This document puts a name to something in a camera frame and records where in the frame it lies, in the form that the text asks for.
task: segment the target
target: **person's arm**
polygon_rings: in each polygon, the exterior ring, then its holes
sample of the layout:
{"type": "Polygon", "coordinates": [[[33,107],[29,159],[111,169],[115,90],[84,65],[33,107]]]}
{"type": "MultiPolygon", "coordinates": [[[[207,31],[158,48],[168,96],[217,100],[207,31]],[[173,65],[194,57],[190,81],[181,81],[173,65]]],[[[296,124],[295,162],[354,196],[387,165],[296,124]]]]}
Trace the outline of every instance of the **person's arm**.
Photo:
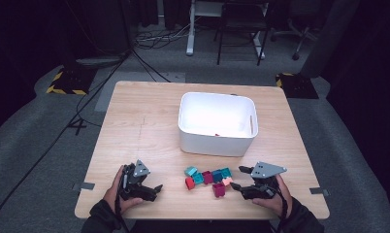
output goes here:
{"type": "MultiPolygon", "coordinates": [[[[83,224],[82,233],[107,233],[120,229],[121,225],[119,219],[115,215],[115,199],[120,177],[122,176],[122,169],[123,166],[119,168],[114,178],[113,185],[107,190],[104,198],[92,207],[89,212],[91,216],[83,224]]],[[[119,198],[120,213],[125,213],[126,210],[143,201],[142,198],[132,198],[127,201],[119,198]]]]}
{"type": "MultiPolygon", "coordinates": [[[[276,175],[276,180],[279,184],[279,189],[285,198],[288,205],[286,212],[286,218],[281,222],[281,228],[284,233],[322,233],[324,232],[324,226],[321,225],[308,210],[308,208],[302,205],[297,199],[291,196],[288,187],[283,181],[280,175],[276,175]]],[[[282,215],[282,199],[277,194],[272,199],[260,199],[254,198],[252,203],[271,209],[278,216],[282,215]]]]}

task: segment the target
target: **office chair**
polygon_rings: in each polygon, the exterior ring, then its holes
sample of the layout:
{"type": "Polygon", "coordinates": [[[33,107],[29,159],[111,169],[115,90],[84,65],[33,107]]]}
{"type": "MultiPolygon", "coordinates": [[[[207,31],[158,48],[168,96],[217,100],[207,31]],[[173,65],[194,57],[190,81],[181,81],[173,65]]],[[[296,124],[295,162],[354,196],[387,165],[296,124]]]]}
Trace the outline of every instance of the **office chair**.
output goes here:
{"type": "Polygon", "coordinates": [[[290,0],[288,8],[287,31],[276,31],[271,36],[271,41],[282,35],[295,35],[300,38],[298,46],[292,55],[293,60],[298,60],[302,43],[306,38],[316,41],[316,37],[310,32],[320,13],[321,0],[290,0]]]}
{"type": "Polygon", "coordinates": [[[222,5],[222,13],[214,41],[219,34],[219,51],[217,65],[219,65],[222,47],[239,47],[245,44],[223,44],[223,36],[228,32],[247,33],[249,42],[258,40],[259,32],[264,31],[261,49],[259,50],[257,65],[261,63],[261,56],[265,47],[268,32],[271,30],[269,20],[265,15],[266,3],[272,0],[225,0],[222,5]]]}

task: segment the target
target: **toy block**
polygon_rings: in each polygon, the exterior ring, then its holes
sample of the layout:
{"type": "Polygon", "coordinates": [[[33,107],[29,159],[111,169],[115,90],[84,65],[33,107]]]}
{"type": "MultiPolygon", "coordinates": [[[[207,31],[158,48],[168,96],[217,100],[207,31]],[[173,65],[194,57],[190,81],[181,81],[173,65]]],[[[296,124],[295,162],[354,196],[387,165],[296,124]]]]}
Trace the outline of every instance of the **toy block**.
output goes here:
{"type": "Polygon", "coordinates": [[[203,172],[202,176],[204,177],[204,184],[213,183],[213,177],[210,171],[203,172]]]}
{"type": "Polygon", "coordinates": [[[199,183],[203,183],[204,182],[204,177],[202,176],[201,173],[195,173],[193,176],[192,176],[195,184],[199,184],[199,183]]]}
{"type": "Polygon", "coordinates": [[[222,173],[222,178],[232,177],[232,174],[231,174],[231,171],[229,170],[229,168],[222,168],[221,173],[222,173]]]}
{"type": "Polygon", "coordinates": [[[212,189],[215,197],[225,196],[225,185],[223,183],[213,184],[212,189]]]}
{"type": "Polygon", "coordinates": [[[186,183],[186,187],[188,188],[188,190],[195,187],[194,180],[191,177],[186,178],[185,183],[186,183]]]}
{"type": "Polygon", "coordinates": [[[227,178],[224,178],[222,180],[222,183],[225,185],[225,186],[228,186],[229,184],[231,184],[231,182],[233,182],[232,178],[230,177],[227,177],[227,178]]]}
{"type": "Polygon", "coordinates": [[[213,181],[215,183],[220,183],[222,181],[222,173],[220,170],[216,170],[212,172],[213,181]]]}
{"type": "Polygon", "coordinates": [[[198,169],[194,166],[190,166],[187,167],[184,172],[187,177],[192,177],[195,173],[198,172],[198,169]]]}

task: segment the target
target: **hand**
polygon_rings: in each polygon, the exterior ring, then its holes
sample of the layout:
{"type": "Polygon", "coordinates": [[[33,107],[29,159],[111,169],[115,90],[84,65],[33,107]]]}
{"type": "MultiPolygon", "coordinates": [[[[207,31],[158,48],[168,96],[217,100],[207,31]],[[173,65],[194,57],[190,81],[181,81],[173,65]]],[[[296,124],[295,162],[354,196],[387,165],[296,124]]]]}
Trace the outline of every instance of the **hand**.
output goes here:
{"type": "MultiPolygon", "coordinates": [[[[286,212],[286,218],[289,218],[292,211],[292,197],[289,193],[288,187],[283,182],[283,179],[280,175],[276,175],[277,183],[279,184],[280,192],[282,193],[283,198],[285,198],[286,203],[288,204],[288,210],[286,212]]],[[[258,206],[266,207],[271,209],[277,216],[282,215],[282,199],[280,198],[279,194],[276,194],[272,199],[261,199],[261,198],[254,198],[252,200],[253,204],[256,204],[258,206]]]]}
{"type": "MultiPolygon", "coordinates": [[[[117,195],[117,189],[120,182],[120,177],[122,176],[122,170],[123,170],[123,165],[120,166],[119,171],[116,173],[113,185],[107,190],[107,192],[104,195],[104,200],[108,202],[114,214],[115,214],[115,198],[117,195]]],[[[125,213],[126,210],[128,210],[133,206],[143,203],[143,201],[144,200],[142,198],[131,198],[125,201],[121,197],[119,197],[120,213],[123,215],[123,213],[125,213]]]]}

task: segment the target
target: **white plastic bin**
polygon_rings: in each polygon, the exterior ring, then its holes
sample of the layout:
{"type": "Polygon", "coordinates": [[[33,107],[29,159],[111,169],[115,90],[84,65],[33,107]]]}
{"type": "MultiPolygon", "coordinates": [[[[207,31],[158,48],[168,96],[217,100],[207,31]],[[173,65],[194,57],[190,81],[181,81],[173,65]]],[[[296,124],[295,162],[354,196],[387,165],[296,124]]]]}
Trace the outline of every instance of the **white plastic bin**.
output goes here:
{"type": "Polygon", "coordinates": [[[183,151],[244,156],[257,134],[258,120],[251,99],[205,92],[182,96],[179,136],[183,151]]]}

